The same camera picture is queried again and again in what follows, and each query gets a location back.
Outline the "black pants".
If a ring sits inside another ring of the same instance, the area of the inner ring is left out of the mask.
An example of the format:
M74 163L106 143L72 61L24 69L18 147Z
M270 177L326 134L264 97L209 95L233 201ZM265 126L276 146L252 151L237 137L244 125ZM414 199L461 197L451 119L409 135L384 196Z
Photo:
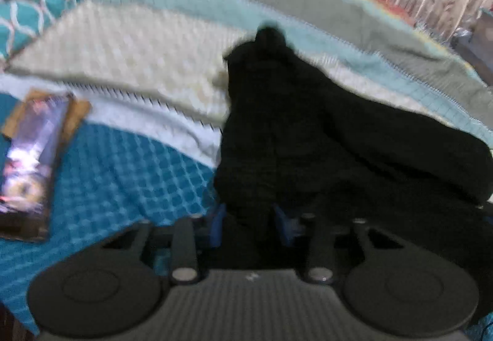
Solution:
M358 96L270 26L225 54L216 194L232 213L367 218L492 282L492 155L476 136Z

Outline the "smartphone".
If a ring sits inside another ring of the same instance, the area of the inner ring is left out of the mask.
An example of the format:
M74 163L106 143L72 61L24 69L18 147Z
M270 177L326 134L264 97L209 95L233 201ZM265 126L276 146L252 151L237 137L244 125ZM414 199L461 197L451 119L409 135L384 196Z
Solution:
M18 133L7 149L1 182L1 237L38 242L48 236L59 133L32 140Z

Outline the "brown wallet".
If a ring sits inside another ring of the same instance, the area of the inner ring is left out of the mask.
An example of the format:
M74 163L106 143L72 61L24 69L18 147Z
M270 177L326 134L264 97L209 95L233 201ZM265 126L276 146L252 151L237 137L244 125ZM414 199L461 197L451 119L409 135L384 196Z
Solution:
M12 140L18 133L32 140L42 130L59 133L59 145L67 146L88 116L92 105L72 94L55 94L32 88L2 124L1 134Z

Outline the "patterned blue grey bedsheet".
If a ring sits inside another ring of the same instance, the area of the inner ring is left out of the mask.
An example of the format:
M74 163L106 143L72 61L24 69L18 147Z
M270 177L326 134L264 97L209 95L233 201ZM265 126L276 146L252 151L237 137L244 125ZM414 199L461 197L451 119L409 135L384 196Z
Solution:
M303 57L358 93L492 141L492 88L426 25L387 0L85 0L1 65L1 114L32 88L92 104L59 179L54 239L4 244L1 302L30 332L27 285L45 262L135 220L84 191L103 173L88 153L113 150L126 186L158 221L198 209L226 119L223 54L276 24Z

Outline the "teal white patterned pillow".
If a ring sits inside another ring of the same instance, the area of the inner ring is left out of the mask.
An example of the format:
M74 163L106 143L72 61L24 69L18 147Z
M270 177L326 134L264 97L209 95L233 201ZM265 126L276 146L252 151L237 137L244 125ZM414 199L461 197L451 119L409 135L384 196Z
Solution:
M85 0L1 0L1 65Z

